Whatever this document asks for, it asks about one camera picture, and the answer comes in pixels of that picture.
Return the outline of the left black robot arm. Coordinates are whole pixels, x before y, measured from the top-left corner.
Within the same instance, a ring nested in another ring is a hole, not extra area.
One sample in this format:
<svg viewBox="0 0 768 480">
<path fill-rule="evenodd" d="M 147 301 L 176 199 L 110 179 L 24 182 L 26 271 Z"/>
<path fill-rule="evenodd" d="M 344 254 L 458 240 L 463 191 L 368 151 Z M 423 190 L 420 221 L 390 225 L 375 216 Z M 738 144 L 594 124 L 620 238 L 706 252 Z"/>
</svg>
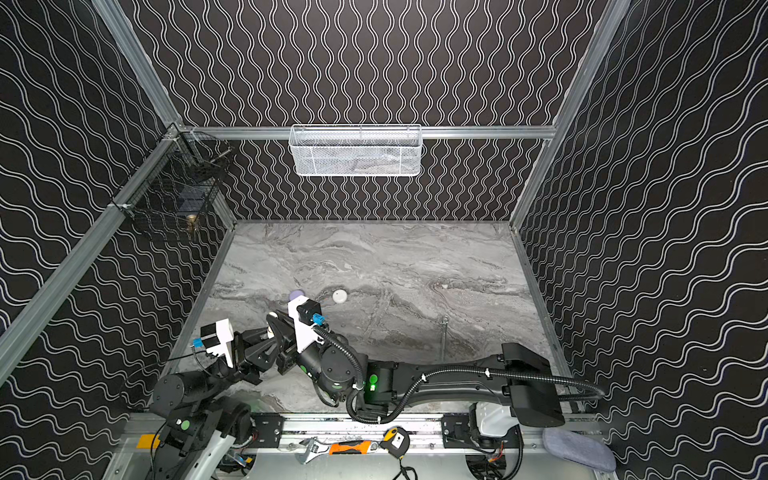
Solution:
<svg viewBox="0 0 768 480">
<path fill-rule="evenodd" d="M 225 320 L 203 326 L 192 348 L 193 357 L 205 353 L 215 361 L 158 380 L 150 412 L 163 424 L 149 441 L 148 479 L 212 479 L 220 469 L 248 471 L 253 449 L 280 445 L 284 417 L 255 413 L 225 391 L 238 382 L 259 384 L 261 374 L 291 350 L 291 336 L 272 327 L 236 332 Z"/>
</svg>

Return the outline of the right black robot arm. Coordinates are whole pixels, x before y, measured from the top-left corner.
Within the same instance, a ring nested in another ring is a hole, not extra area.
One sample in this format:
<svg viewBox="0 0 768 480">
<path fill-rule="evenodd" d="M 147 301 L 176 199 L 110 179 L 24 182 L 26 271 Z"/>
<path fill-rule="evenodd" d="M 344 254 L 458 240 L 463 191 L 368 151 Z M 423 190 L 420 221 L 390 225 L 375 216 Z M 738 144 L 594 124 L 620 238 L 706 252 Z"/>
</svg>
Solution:
<svg viewBox="0 0 768 480">
<path fill-rule="evenodd" d="M 477 360 L 424 365 L 371 360 L 316 312 L 307 319 L 270 312 L 266 320 L 278 343 L 278 363 L 299 367 L 323 403 L 343 407 L 362 424 L 391 425 L 412 405 L 462 401 L 497 405 L 524 426 L 559 427 L 562 404 L 606 394 L 590 382 L 554 375 L 544 357 L 519 343 L 505 343 L 501 353 Z"/>
</svg>

